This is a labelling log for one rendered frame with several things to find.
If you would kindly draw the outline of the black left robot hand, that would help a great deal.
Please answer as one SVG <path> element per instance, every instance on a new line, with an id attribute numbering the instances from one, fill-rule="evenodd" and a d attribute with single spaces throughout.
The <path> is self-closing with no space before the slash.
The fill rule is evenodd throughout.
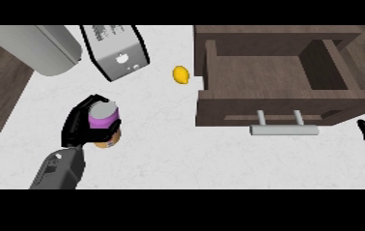
<path id="1" fill-rule="evenodd" d="M 110 102 L 110 99 L 101 95 L 92 95 L 72 109 L 61 131 L 64 148 L 78 147 L 89 142 L 107 142 L 117 133 L 122 125 L 120 119 L 116 119 L 106 128 L 91 128 L 89 111 L 100 101 Z"/>

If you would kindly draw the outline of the purple and orange can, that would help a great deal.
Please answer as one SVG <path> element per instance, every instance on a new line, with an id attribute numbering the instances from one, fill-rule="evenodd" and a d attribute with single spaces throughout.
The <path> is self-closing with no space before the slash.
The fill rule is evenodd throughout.
<path id="1" fill-rule="evenodd" d="M 98 101 L 89 111 L 89 124 L 92 129 L 107 129 L 113 122 L 120 118 L 119 107 L 114 101 Z M 122 136 L 122 130 L 117 130 L 107 142 L 97 142 L 100 148 L 113 147 Z"/>

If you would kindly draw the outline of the brown wooden drawer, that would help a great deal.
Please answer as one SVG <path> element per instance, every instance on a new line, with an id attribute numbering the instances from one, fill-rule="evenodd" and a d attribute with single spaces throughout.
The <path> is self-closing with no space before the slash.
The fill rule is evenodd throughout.
<path id="1" fill-rule="evenodd" d="M 296 56 L 222 56 L 209 40 L 205 70 L 200 127 L 252 126 L 259 111 L 271 125 L 293 125 L 296 112 L 317 126 L 335 126 L 365 114 L 365 90 L 330 40 L 311 42 Z"/>

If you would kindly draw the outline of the brown wooden panel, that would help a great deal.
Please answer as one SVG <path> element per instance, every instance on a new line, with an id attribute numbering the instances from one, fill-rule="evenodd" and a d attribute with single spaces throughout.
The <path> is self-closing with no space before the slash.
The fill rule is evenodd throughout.
<path id="1" fill-rule="evenodd" d="M 0 131 L 5 128 L 35 69 L 0 46 Z"/>

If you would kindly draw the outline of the silver toaster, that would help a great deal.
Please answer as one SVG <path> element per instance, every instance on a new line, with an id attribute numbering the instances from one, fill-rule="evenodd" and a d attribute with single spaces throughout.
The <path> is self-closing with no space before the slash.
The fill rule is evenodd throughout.
<path id="1" fill-rule="evenodd" d="M 150 64 L 137 25 L 82 25 L 81 30 L 92 62 L 110 82 Z"/>

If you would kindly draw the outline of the pale grey rounded appliance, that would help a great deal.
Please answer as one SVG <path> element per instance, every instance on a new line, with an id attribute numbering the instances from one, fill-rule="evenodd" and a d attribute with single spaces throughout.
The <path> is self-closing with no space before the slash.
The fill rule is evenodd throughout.
<path id="1" fill-rule="evenodd" d="M 82 45 L 64 25 L 0 25 L 0 46 L 47 76 L 82 60 Z"/>

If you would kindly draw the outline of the yellow lemon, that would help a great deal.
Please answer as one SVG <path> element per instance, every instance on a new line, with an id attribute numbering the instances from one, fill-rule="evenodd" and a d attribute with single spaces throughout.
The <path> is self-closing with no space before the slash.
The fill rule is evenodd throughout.
<path id="1" fill-rule="evenodd" d="M 174 78 L 178 83 L 187 84 L 190 80 L 190 72 L 184 66 L 177 66 L 174 69 Z"/>

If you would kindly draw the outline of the brown wooden cabinet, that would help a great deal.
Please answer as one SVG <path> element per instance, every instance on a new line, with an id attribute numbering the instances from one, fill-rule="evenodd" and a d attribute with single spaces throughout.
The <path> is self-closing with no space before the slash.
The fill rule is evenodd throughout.
<path id="1" fill-rule="evenodd" d="M 355 25 L 197 25 L 194 74 L 208 90 L 349 90 L 341 51 Z"/>

